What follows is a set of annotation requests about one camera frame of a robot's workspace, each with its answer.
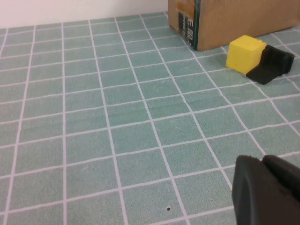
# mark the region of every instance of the white wall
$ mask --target white wall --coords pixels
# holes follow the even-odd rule
[[[0,27],[59,23],[167,10],[167,0],[0,0]]]

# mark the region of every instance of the white grid line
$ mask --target white grid line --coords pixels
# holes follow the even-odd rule
[[[164,50],[164,49],[174,49],[174,48],[184,48],[185,46],[176,46],[176,47],[166,47],[166,48],[161,48],[161,50]],[[93,49],[92,46],[87,46],[87,47],[79,47],[79,48],[71,48],[71,49],[66,49],[65,52],[70,52],[70,51],[73,51],[73,50],[80,50],[80,49]],[[45,52],[37,52],[37,53],[33,53],[33,55],[41,55],[41,54],[48,54],[48,53],[60,53],[62,50],[53,50],[53,51],[45,51]],[[150,52],[154,52],[156,50],[147,50],[147,51],[142,51],[142,52],[132,52],[132,53],[129,53],[129,55],[134,55],[134,54],[139,54],[139,53],[150,53]],[[110,58],[110,57],[115,57],[115,56],[123,56],[123,55],[126,55],[126,54],[116,54],[116,55],[109,55],[109,56],[100,56],[100,57],[97,57],[97,59],[106,59],[106,58]],[[5,57],[1,57],[1,59],[11,59],[11,58],[17,58],[17,57],[22,57],[22,56],[30,56],[30,53],[29,54],[21,54],[21,55],[12,55],[12,56],[5,56]],[[80,61],[83,61],[83,60],[93,60],[94,58],[87,58],[87,59],[80,59]],[[74,61],[78,61],[78,60],[68,60],[66,62],[74,62]]]
[[[281,124],[276,124],[276,125],[266,125],[263,127],[257,127],[257,128],[253,128],[250,129],[250,131],[257,131],[257,130],[261,130],[261,129],[265,129],[265,128],[275,128],[275,127],[281,127],[281,126],[287,126],[287,123],[281,123]],[[244,134],[246,133],[246,131],[240,131],[240,132],[234,132],[234,133],[229,133],[229,134],[225,134],[225,135],[219,135],[219,136],[214,136],[214,137],[209,137],[207,138],[208,140],[213,140],[213,139],[218,139],[221,137],[225,137],[225,136],[231,136],[231,135],[239,135],[239,134]],[[175,146],[180,146],[180,145],[185,145],[185,144],[190,144],[190,143],[199,143],[199,142],[203,142],[204,139],[197,139],[197,140],[193,140],[193,141],[186,141],[186,142],[180,142],[180,143],[176,143],[176,144],[168,144],[168,145],[162,145],[162,148],[170,148],[170,147],[175,147]],[[160,150],[160,147],[154,147],[154,148],[150,148],[150,149],[144,149],[144,150],[138,150],[138,151],[132,151],[132,152],[125,152],[125,153],[119,153],[116,154],[116,157],[122,157],[122,156],[127,156],[127,155],[135,155],[135,154],[140,154],[140,153],[145,153],[145,152],[150,152],[150,151],[155,151],[155,150]],[[300,151],[296,151],[296,152],[290,152],[290,153],[286,153],[283,155],[279,155],[278,157],[280,158],[284,158],[284,157],[288,157],[288,156],[292,156],[292,155],[297,155],[300,154]],[[88,159],[85,161],[79,161],[79,162],[75,162],[75,163],[69,163],[66,164],[66,167],[72,167],[72,166],[76,166],[76,165],[83,165],[83,164],[87,164],[90,162],[97,162],[97,161],[101,161],[101,160],[106,160],[106,159],[110,159],[113,158],[113,155],[110,156],[105,156],[105,157],[99,157],[99,158],[93,158],[93,159]],[[18,177],[18,176],[25,176],[25,175],[29,175],[29,174],[34,174],[34,173],[40,173],[40,172],[44,172],[44,171],[50,171],[50,170],[54,170],[54,169],[63,169],[64,165],[54,165],[54,166],[50,166],[50,167],[45,167],[45,168],[40,168],[40,169],[36,169],[36,170],[30,170],[30,171],[26,171],[26,172],[19,172],[19,173],[15,173],[13,176]],[[228,165],[228,166],[223,166],[223,169],[228,169],[228,168],[232,168],[234,167],[234,165]],[[219,168],[212,168],[212,169],[207,169],[207,170],[203,170],[203,171],[198,171],[198,172],[190,172],[190,173],[185,173],[182,175],[176,175],[174,176],[174,178],[183,178],[186,176],[192,176],[192,175],[197,175],[197,174],[201,174],[201,173],[206,173],[206,172],[211,172],[211,171],[219,171]],[[11,178],[12,175],[4,175],[4,176],[0,176],[0,180],[1,179],[6,179],[6,178]]]
[[[108,118],[108,112],[107,112],[107,107],[106,107],[106,102],[105,102],[105,96],[104,96],[104,92],[103,92],[103,85],[102,85],[100,69],[99,69],[99,64],[98,64],[98,60],[97,60],[96,48],[95,48],[95,43],[94,43],[94,38],[93,38],[93,33],[92,33],[92,28],[91,28],[91,25],[90,25],[90,21],[89,21],[89,28],[90,28],[91,40],[92,40],[93,49],[94,49],[94,56],[95,56],[95,61],[96,61],[96,66],[97,66],[99,84],[100,84],[100,88],[101,88],[101,95],[102,95],[102,101],[103,101],[103,106],[104,106],[106,125],[107,125],[110,145],[111,145],[111,149],[112,149],[113,164],[114,164],[114,169],[115,169],[115,174],[116,174],[116,179],[117,179],[117,184],[118,184],[118,191],[119,191],[119,195],[120,195],[120,202],[121,202],[123,220],[124,220],[124,224],[128,225],[128,219],[127,219],[127,214],[126,214],[123,191],[121,189],[122,188],[121,179],[120,179],[119,169],[118,169],[118,165],[117,165],[117,158],[116,158],[116,153],[115,153],[114,144],[113,144],[113,136],[112,136],[112,131],[111,131],[111,128],[110,128],[110,122],[109,122],[109,118]]]
[[[210,56],[201,56],[201,57],[198,57],[198,58],[206,58],[206,57],[210,57]],[[81,59],[81,60],[71,60],[71,61],[68,61],[66,63],[72,63],[72,62],[79,62],[79,61],[88,61],[88,60],[93,60],[94,58],[90,58],[90,59]],[[174,60],[174,61],[169,61],[167,63],[174,63],[174,62],[182,62],[182,61],[192,61],[194,60],[194,58],[190,58],[190,59],[184,59],[184,60]],[[47,63],[47,64],[40,64],[40,65],[34,65],[34,66],[31,66],[31,68],[36,68],[36,67],[42,67],[42,66],[51,66],[51,65],[58,65],[58,64],[61,64],[61,62],[53,62],[53,63]],[[155,66],[155,65],[163,65],[163,63],[154,63],[154,64],[149,64],[149,65],[143,65],[143,66],[137,66],[137,67],[134,67],[134,68],[143,68],[143,67],[149,67],[149,66]],[[28,67],[19,67],[19,68],[10,68],[10,69],[3,69],[3,70],[0,70],[0,72],[3,72],[3,71],[11,71],[11,70],[19,70],[19,69],[27,69]],[[127,68],[120,68],[120,69],[113,69],[113,70],[106,70],[106,71],[101,71],[102,73],[105,73],[105,72],[113,72],[113,71],[120,71],[120,70],[125,70],[125,69],[130,69],[130,67],[127,67]]]
[[[291,152],[291,153],[287,153],[287,154],[284,154],[284,155],[279,155],[278,157],[285,158],[285,157],[289,157],[289,156],[293,156],[293,155],[299,155],[299,154],[300,154],[300,151]],[[222,169],[225,170],[225,169],[234,168],[234,167],[235,167],[235,165],[228,165],[228,166],[222,167]],[[175,179],[184,178],[184,177],[194,176],[194,175],[203,174],[203,173],[210,173],[210,172],[215,172],[215,171],[220,171],[220,168],[213,168],[213,169],[207,169],[207,170],[198,171],[198,172],[186,173],[186,174],[174,176],[174,178]],[[136,188],[136,187],[148,186],[148,185],[168,181],[170,179],[171,178],[164,178],[164,179],[154,180],[154,181],[150,181],[150,182],[146,182],[146,183],[125,186],[125,187],[122,187],[122,190],[130,189],[130,188]],[[72,202],[72,201],[81,200],[81,199],[85,199],[85,198],[91,198],[91,197],[95,197],[95,196],[99,196],[99,195],[105,195],[105,194],[108,194],[108,193],[113,193],[113,192],[118,192],[118,191],[119,191],[119,189],[115,188],[115,189],[106,190],[106,191],[102,191],[102,192],[96,192],[96,193],[89,194],[89,195],[82,195],[82,196],[78,196],[78,197],[69,198],[69,199],[67,199],[67,202]],[[53,205],[62,204],[62,203],[63,203],[63,201],[49,202],[49,203],[24,207],[24,208],[20,208],[20,209],[10,210],[8,213],[10,214],[10,213],[16,213],[16,212],[23,212],[23,211],[27,211],[27,210],[39,209],[39,208],[43,208],[43,207],[47,207],[47,206],[53,206]],[[214,214],[214,213],[223,211],[224,209],[227,209],[227,207],[216,209],[216,210],[210,210],[210,211],[206,211],[206,212],[202,212],[202,213],[197,213],[197,214],[193,214],[193,215],[189,215],[188,218],[194,218],[194,217],[204,216],[204,215],[208,215],[208,214]],[[179,217],[179,218],[176,218],[174,220],[180,221],[180,220],[184,220],[184,219],[185,219],[184,217]]]
[[[6,31],[5,31],[4,39],[3,39],[3,42],[2,42],[2,47],[1,47],[1,50],[0,50],[0,58],[1,58],[4,46],[5,46],[5,43],[6,43],[7,36],[8,36],[8,29],[6,29]]]
[[[275,37],[286,49],[288,49],[289,51],[291,51],[292,53],[294,53],[288,46],[286,46],[283,41],[280,40],[280,38],[278,38],[275,34],[271,34],[273,37]],[[291,80],[288,79],[288,77],[284,76],[284,79],[288,80],[289,82],[291,82]],[[275,111],[279,114],[279,116],[290,126],[290,128],[300,137],[300,133],[298,132],[298,130],[292,125],[292,123],[290,123],[286,117],[278,110],[278,108],[276,107],[274,101],[272,98],[270,98],[267,94],[265,94],[263,92],[263,90],[257,86],[257,84],[255,82],[253,82],[252,80],[250,80],[251,83],[253,84],[253,86],[255,86],[272,104],[273,108],[275,109]]]
[[[233,104],[233,106],[239,106],[239,105],[248,105],[248,104],[253,104],[253,103],[258,103],[258,102],[266,102],[271,100],[277,100],[277,99],[286,99],[286,98],[292,98],[292,97],[299,97],[300,94],[294,94],[294,95],[288,95],[288,96],[279,96],[279,97],[272,97],[272,98],[263,98],[260,100],[252,100],[252,101],[248,101],[248,102],[241,102],[241,103],[235,103]],[[204,112],[209,112],[209,111],[214,111],[214,110],[218,110],[218,109],[225,109],[225,108],[229,108],[231,107],[230,105],[224,105],[224,106],[219,106],[216,108],[209,108],[209,109],[204,109],[204,110],[199,110],[199,111],[194,111],[194,114],[198,114],[198,113],[204,113]],[[79,112],[79,111],[85,111],[88,109],[82,109],[82,110],[75,110],[74,112]],[[173,116],[166,116],[166,117],[161,117],[161,118],[157,118],[157,119],[153,119],[153,121],[161,121],[161,120],[167,120],[167,119],[173,119],[173,118],[179,118],[182,116],[188,116],[188,115],[192,115],[191,112],[186,112],[186,113],[180,113],[180,114],[176,114]],[[37,118],[42,118],[42,117],[48,117],[49,115],[45,115],[45,116],[38,116]],[[145,124],[145,123],[149,123],[150,120],[145,120],[145,121],[140,121],[140,122],[135,122],[135,123],[129,123],[129,124],[123,124],[123,125],[116,125],[116,126],[112,126],[111,129],[116,129],[116,128],[124,128],[124,127],[129,127],[129,126],[134,126],[134,125],[140,125],[140,124]],[[96,129],[96,130],[89,130],[89,131],[83,131],[83,132],[78,132],[78,133],[71,133],[71,134],[67,134],[66,136],[75,136],[75,135],[80,135],[80,134],[87,134],[87,133],[93,133],[93,132],[97,132],[97,131],[103,131],[103,130],[107,130],[107,128],[101,128],[101,129]],[[56,136],[56,137],[49,137],[49,138],[43,138],[43,139],[37,139],[37,140],[32,140],[32,141],[26,141],[26,142],[21,142],[19,144],[28,144],[28,143],[36,143],[36,142],[40,142],[40,141],[46,141],[46,140],[52,140],[52,139],[56,139],[59,138],[61,136]],[[8,147],[12,147],[14,146],[13,144],[10,145],[4,145],[4,146],[0,146],[0,149],[3,148],[8,148]]]
[[[281,45],[282,46],[284,46],[287,50],[289,50],[291,53],[293,53],[296,57],[300,57],[296,52],[294,52],[294,51],[292,51],[288,46],[286,46],[284,43],[283,43],[283,41],[281,41],[280,40],[280,38],[278,38],[275,34],[272,34],[272,36],[274,37],[274,38],[276,38],[280,43],[281,43]],[[294,87],[298,90],[298,91],[300,91],[300,88],[296,85],[296,83],[294,82],[294,81],[292,81],[289,77],[287,77],[285,74],[283,74],[282,75],[285,79],[287,79],[289,82],[291,82],[293,85],[294,85]]]
[[[14,158],[13,158],[13,163],[12,163],[12,169],[11,169],[11,178],[9,181],[9,188],[8,188],[8,194],[7,194],[7,201],[5,205],[5,213],[4,213],[4,219],[3,219],[3,225],[6,225],[8,222],[8,211],[10,207],[10,201],[11,201],[11,195],[13,192],[13,184],[14,184],[14,174],[15,174],[15,168],[16,168],[16,163],[17,163],[17,154],[18,154],[18,144],[20,141],[20,134],[21,134],[21,129],[22,129],[22,120],[23,120],[23,115],[24,115],[24,109],[25,109],[25,102],[26,102],[26,96],[27,96],[27,88],[28,88],[28,81],[29,81],[29,75],[30,75],[30,66],[31,66],[31,60],[32,60],[32,52],[33,52],[33,46],[34,46],[34,37],[33,35],[33,40],[32,40],[32,46],[31,46],[31,56],[29,59],[29,68],[27,71],[27,78],[26,78],[26,85],[24,89],[24,94],[23,94],[23,101],[22,101],[22,108],[21,108],[21,113],[20,113],[20,119],[19,119],[19,126],[18,126],[18,131],[16,134],[15,138],[15,149],[14,149]]]
[[[62,54],[62,149],[63,149],[63,225],[68,224],[67,219],[67,144],[66,144],[66,81],[65,81],[65,52],[64,52],[64,26],[61,23],[61,54]]]
[[[208,71],[208,73],[213,73],[213,72],[218,72],[218,71],[224,71],[224,70],[229,70],[228,68],[223,68],[223,69],[219,69],[219,70],[211,70]],[[97,72],[92,72],[92,73],[86,73],[86,74],[79,74],[79,75],[70,75],[70,76],[66,76],[66,79],[69,78],[74,78],[74,77],[79,77],[79,76],[87,76],[87,75],[95,75],[97,74]],[[186,76],[194,76],[194,75],[202,75],[205,74],[204,72],[200,72],[200,73],[193,73],[193,74],[186,74],[186,75],[179,75],[176,76],[175,78],[179,78],[179,77],[186,77]],[[291,75],[291,76],[281,76],[281,77],[277,77],[276,80],[283,80],[283,79],[290,79],[290,78],[295,78],[295,77],[300,77],[300,75]],[[45,82],[45,81],[55,81],[55,80],[59,80],[62,79],[62,76],[59,77],[55,77],[55,78],[46,78],[46,79],[39,79],[39,80],[33,80],[33,81],[29,81],[29,83],[38,83],[38,82]],[[162,81],[162,80],[167,80],[170,79],[170,77],[162,77],[162,78],[157,78],[157,79],[152,79],[152,80],[146,80],[146,81],[139,81],[139,83],[150,83],[150,82],[155,82],[155,81]],[[21,85],[21,84],[25,84],[26,82],[16,82],[16,83],[10,83],[10,84],[2,84],[0,85],[0,88],[2,87],[10,87],[10,86],[15,86],[15,85]],[[243,83],[243,84],[237,84],[237,85],[231,85],[231,86],[221,86],[219,88],[230,88],[230,87],[238,87],[238,85],[246,85],[246,84],[250,84],[251,82],[247,82],[247,83]],[[133,83],[127,83],[127,84],[119,84],[119,85],[111,85],[111,86],[105,86],[103,87],[103,89],[109,89],[109,88],[118,88],[118,87],[126,87],[126,86],[130,86],[130,85],[134,85],[136,84],[135,82]]]
[[[243,126],[243,128],[247,131],[247,133],[249,134],[249,136],[251,137],[252,141],[256,144],[256,146],[258,147],[258,149],[261,151],[261,153],[263,155],[266,155],[266,152],[263,150],[263,148],[260,146],[260,144],[257,142],[257,140],[254,138],[253,134],[249,131],[249,129],[247,128],[247,126],[244,124],[244,122],[242,121],[242,119],[240,118],[240,116],[238,115],[238,113],[236,112],[235,107],[233,106],[233,104],[226,98],[226,96],[222,93],[221,89],[216,85],[216,83],[212,80],[212,78],[210,77],[210,75],[206,72],[206,70],[204,69],[204,67],[201,65],[201,63],[199,62],[199,60],[196,58],[195,53],[190,49],[191,53],[194,55],[195,60],[198,62],[199,66],[201,67],[201,69],[206,73],[206,75],[208,76],[209,80],[212,82],[212,84],[215,86],[215,88],[217,88],[218,92],[220,93],[220,95],[224,98],[224,100],[230,105],[230,107],[232,108],[234,114],[236,115],[237,119],[239,120],[240,124]]]
[[[150,18],[159,18],[159,17],[165,17],[165,15],[155,15],[155,16],[150,16],[150,17],[145,17],[143,19],[150,19]],[[125,23],[125,22],[131,22],[131,21],[139,21],[140,19],[131,19],[131,20],[125,20],[125,21],[118,21],[118,23]],[[91,26],[93,25],[102,25],[102,24],[113,24],[115,22],[96,22],[96,23],[91,23]],[[72,28],[72,27],[87,27],[88,24],[74,24],[74,25],[64,25],[65,28]],[[58,27],[49,27],[49,28],[40,28],[40,29],[36,29],[36,31],[43,31],[43,30],[55,30],[55,29],[60,29],[61,27],[58,26]],[[9,33],[8,35],[14,35],[14,34],[23,34],[23,33],[29,33],[29,32],[32,32],[33,30],[25,30],[25,31],[19,31],[19,32],[13,32],[13,33]],[[298,31],[296,30],[295,28],[292,28],[292,30],[281,30],[281,31],[277,31],[275,32],[276,34],[277,33],[289,33],[289,32],[292,32],[292,31]]]
[[[148,19],[148,18],[159,18],[159,17],[164,17],[164,15],[154,15],[154,16],[149,16],[149,17],[145,17],[145,19]],[[124,23],[124,22],[130,22],[130,21],[138,21],[140,20],[139,18],[138,19],[131,19],[131,20],[124,20],[124,21],[118,21],[118,23]],[[74,24],[74,25],[66,25],[65,23],[68,23],[68,22],[64,22],[63,26],[64,28],[69,28],[69,27],[88,27],[88,23],[87,24]],[[91,23],[91,26],[93,25],[102,25],[102,24],[113,24],[115,22],[96,22],[96,23]],[[36,31],[40,31],[40,30],[54,30],[54,29],[60,29],[61,26],[57,26],[57,27],[49,27],[49,28],[38,28],[36,29]],[[19,32],[12,32],[12,33],[9,33],[9,35],[13,35],[13,34],[23,34],[23,33],[28,33],[28,32],[32,32],[33,30],[25,30],[25,31],[19,31]]]
[[[144,24],[144,27],[145,27],[145,29],[147,29],[147,27],[146,27],[146,25],[145,25],[145,23],[144,23],[144,20],[143,20],[143,18],[142,18],[141,16],[140,16],[140,18],[141,18],[141,20],[142,20],[142,23]],[[163,157],[163,160],[164,160],[165,166],[166,166],[166,168],[167,168],[168,174],[169,174],[169,176],[170,176],[170,178],[171,178],[171,182],[172,182],[172,185],[173,185],[173,188],[174,188],[174,191],[175,191],[176,197],[177,197],[177,199],[178,199],[178,202],[179,202],[179,205],[180,205],[181,211],[182,211],[183,215],[184,215],[185,217],[187,217],[187,212],[186,212],[186,210],[185,210],[185,208],[184,208],[184,205],[183,205],[183,202],[182,202],[181,196],[180,196],[180,194],[179,194],[179,191],[178,191],[178,189],[177,189],[177,186],[176,186],[175,180],[174,180],[174,178],[173,178],[172,171],[171,171],[171,169],[170,169],[170,166],[169,166],[169,164],[168,164],[168,161],[167,161],[167,158],[166,158],[166,156],[165,156],[164,150],[163,150],[163,148],[162,148],[162,144],[161,144],[161,142],[160,142],[160,139],[159,139],[159,137],[158,137],[157,130],[156,130],[156,128],[155,128],[155,125],[154,125],[154,122],[153,122],[152,116],[151,116],[151,114],[150,114],[150,111],[149,111],[149,109],[148,109],[148,106],[147,106],[147,103],[146,103],[146,100],[145,100],[144,94],[143,94],[143,92],[142,92],[141,86],[140,86],[140,84],[139,84],[139,82],[138,82],[138,79],[137,79],[137,76],[136,76],[136,74],[135,74],[135,69],[134,69],[134,67],[133,67],[133,65],[132,65],[132,62],[131,62],[130,56],[129,56],[129,54],[128,54],[128,51],[127,51],[126,45],[125,45],[125,43],[124,43],[124,39],[123,39],[123,37],[122,37],[122,34],[121,34],[121,32],[120,32],[119,25],[118,25],[118,22],[117,22],[117,19],[116,19],[116,18],[115,18],[115,23],[116,23],[116,26],[117,26],[118,32],[119,32],[119,34],[120,34],[120,38],[121,38],[121,40],[122,40],[122,43],[123,43],[123,46],[124,46],[125,52],[126,52],[126,54],[127,54],[127,58],[128,58],[128,61],[129,61],[130,67],[131,67],[131,69],[132,69],[132,72],[133,72],[133,74],[134,74],[135,81],[136,81],[136,83],[137,83],[137,86],[138,86],[139,92],[140,92],[140,94],[141,94],[141,97],[142,97],[142,99],[143,99],[143,103],[144,103],[145,109],[146,109],[146,111],[147,111],[147,115],[148,115],[148,117],[149,117],[149,119],[150,119],[150,123],[151,123],[152,129],[153,129],[153,132],[154,132],[154,135],[155,135],[155,138],[156,138],[157,144],[158,144],[158,146],[159,146],[159,149],[160,149],[160,152],[161,152],[161,154],[162,154],[162,157]],[[186,219],[186,223],[187,223],[187,225],[190,225],[190,222],[189,222],[189,220],[188,220],[188,219]]]
[[[154,27],[154,28],[149,28],[149,30],[155,30],[155,29],[161,29],[161,28],[168,28],[169,26],[162,26],[162,27]],[[128,30],[128,31],[122,31],[121,33],[130,33],[130,32],[135,32],[135,31],[143,31],[145,29],[140,29],[140,30]],[[104,36],[108,34],[95,34],[93,35],[94,37],[97,36]],[[76,36],[76,37],[65,37],[65,40],[70,40],[70,39],[76,39],[76,38],[89,38],[90,35],[84,35],[84,36]],[[50,42],[50,41],[61,41],[61,38],[55,38],[55,39],[48,39],[48,40],[43,40],[43,41],[36,41],[35,43],[43,43],[43,42]],[[24,43],[18,43],[18,44],[9,44],[5,46],[12,46],[12,45],[25,45],[25,44],[32,44],[32,42],[24,42]]]
[[[156,44],[155,44],[155,41],[154,41],[154,40],[152,40],[152,41],[153,41],[153,44],[154,44],[155,48],[157,49],[157,52],[158,52],[158,54],[159,54],[159,56],[160,56],[160,58],[161,58],[161,60],[162,60],[162,62],[163,62],[163,64],[164,64],[165,68],[167,69],[168,73],[170,74],[170,76],[171,76],[171,78],[172,78],[172,80],[173,80],[173,83],[175,84],[175,86],[176,86],[178,92],[180,93],[180,95],[181,95],[181,97],[182,97],[182,99],[183,99],[183,102],[186,104],[186,106],[188,107],[189,111],[191,112],[191,115],[192,115],[193,120],[194,120],[194,122],[195,122],[195,124],[196,124],[196,126],[197,126],[197,128],[198,128],[198,130],[199,130],[199,133],[201,134],[202,138],[204,139],[205,144],[207,145],[208,149],[210,150],[210,153],[212,154],[212,156],[213,156],[215,162],[217,163],[218,167],[221,168],[222,166],[221,166],[221,164],[220,164],[220,162],[219,162],[219,160],[218,160],[218,158],[217,158],[215,152],[213,151],[212,147],[210,146],[210,144],[209,144],[207,138],[206,138],[205,135],[204,135],[204,132],[202,131],[202,129],[201,129],[201,127],[200,127],[199,122],[197,121],[197,118],[196,118],[196,116],[195,116],[195,112],[193,112],[191,106],[187,103],[187,101],[186,101],[184,95],[182,94],[182,92],[181,92],[181,90],[180,90],[178,84],[176,83],[176,81],[175,81],[175,79],[174,79],[172,73],[170,72],[170,70],[169,70],[169,68],[168,68],[168,66],[167,66],[167,64],[166,64],[166,62],[165,62],[163,56],[161,55],[159,49],[157,48],[157,46],[156,46]],[[231,182],[229,181],[229,179],[228,179],[228,177],[227,177],[225,171],[221,169],[221,172],[222,172],[222,174],[223,174],[223,176],[224,176],[224,178],[225,178],[225,180],[226,180],[226,182],[227,182],[229,188],[232,189],[232,184],[231,184]]]

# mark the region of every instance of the black plastic part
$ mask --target black plastic part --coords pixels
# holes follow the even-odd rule
[[[263,161],[249,156],[236,160],[232,200],[237,225],[299,225],[300,202],[293,196],[297,191],[288,188],[297,180],[298,168],[276,157]],[[295,171],[290,181],[284,178]]]
[[[246,77],[267,84],[278,76],[291,71],[295,56],[289,52],[284,52],[271,45],[267,45],[262,52],[259,65],[249,71]]]
[[[300,202],[300,169],[276,156],[265,156],[262,162],[277,180]]]

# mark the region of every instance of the brown cardboard box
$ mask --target brown cardboard box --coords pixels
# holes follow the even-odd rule
[[[295,26],[300,17],[300,0],[192,0],[193,18],[179,12],[177,1],[191,0],[168,0],[169,24],[199,51]]]

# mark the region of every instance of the yellow block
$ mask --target yellow block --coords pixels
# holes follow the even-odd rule
[[[244,35],[229,44],[226,66],[243,74],[256,67],[266,43]]]

